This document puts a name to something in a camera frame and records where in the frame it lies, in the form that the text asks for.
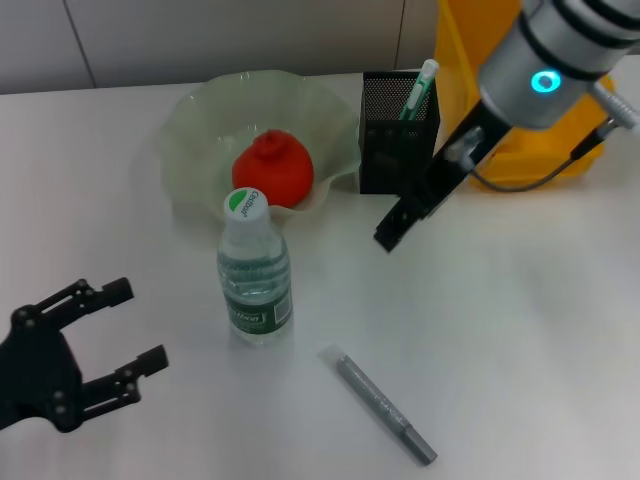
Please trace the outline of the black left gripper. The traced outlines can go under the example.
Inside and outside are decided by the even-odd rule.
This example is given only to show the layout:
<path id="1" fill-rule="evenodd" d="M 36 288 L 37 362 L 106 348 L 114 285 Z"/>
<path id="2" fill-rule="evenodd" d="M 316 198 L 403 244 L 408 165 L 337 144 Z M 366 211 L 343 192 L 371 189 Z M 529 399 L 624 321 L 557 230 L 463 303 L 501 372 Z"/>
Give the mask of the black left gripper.
<path id="1" fill-rule="evenodd" d="M 15 310 L 9 334 L 1 342 L 1 427 L 41 418 L 68 433 L 79 428 L 82 417 L 96 418 L 139 402 L 138 379 L 168 367 L 162 345 L 82 385 L 78 364 L 57 327 L 133 298 L 126 277 L 100 289 L 79 279 L 36 306 Z"/>

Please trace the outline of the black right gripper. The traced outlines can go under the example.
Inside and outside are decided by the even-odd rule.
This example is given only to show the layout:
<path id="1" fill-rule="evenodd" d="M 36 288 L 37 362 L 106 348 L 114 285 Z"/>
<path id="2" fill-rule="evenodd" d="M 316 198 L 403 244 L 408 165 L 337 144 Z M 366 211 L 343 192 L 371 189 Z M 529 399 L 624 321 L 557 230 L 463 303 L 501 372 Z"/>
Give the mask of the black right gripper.
<path id="1" fill-rule="evenodd" d="M 435 211 L 487 157 L 512 126 L 483 102 L 467 113 L 418 175 L 409 194 L 400 197 L 378 224 L 374 239 L 390 253 L 412 226 Z"/>

